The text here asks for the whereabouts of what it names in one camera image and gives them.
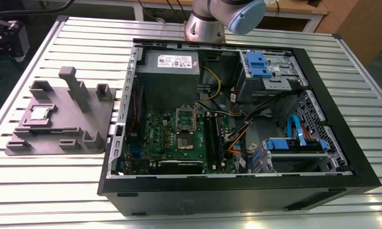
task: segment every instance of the metal workbench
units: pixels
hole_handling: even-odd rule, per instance
[[[104,155],[13,156],[4,153],[32,81],[75,66],[87,87],[108,83],[122,96],[134,38],[183,39],[182,24],[70,18],[56,21],[0,110],[0,226],[35,228],[382,228],[382,187],[310,211],[124,217],[96,194]],[[382,182],[382,91],[346,44],[328,34],[253,31],[229,43],[305,48]],[[111,121],[110,133],[114,132]]]

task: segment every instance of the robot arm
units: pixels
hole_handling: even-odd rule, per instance
[[[247,34],[266,12],[263,0],[195,0],[186,27],[190,41],[222,42],[223,26],[237,34]]]

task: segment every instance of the blue drive bracket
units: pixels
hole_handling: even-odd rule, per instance
[[[273,73],[267,69],[267,60],[261,52],[246,52],[246,63],[250,68],[250,76],[254,78],[271,78]]]

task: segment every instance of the power supply label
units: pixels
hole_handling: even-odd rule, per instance
[[[160,55],[159,68],[193,68],[191,56]]]

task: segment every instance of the ram slot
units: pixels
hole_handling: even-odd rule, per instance
[[[225,156],[223,156],[223,142],[222,142],[222,133],[221,133],[221,123],[219,123],[219,118],[218,116],[215,116],[215,130],[217,130],[217,139],[218,139],[218,160],[219,160],[219,164],[222,165]]]
[[[205,150],[206,150],[206,160],[209,167],[213,168],[215,165],[214,160],[214,142],[213,142],[213,130],[210,124],[210,116],[205,117]]]

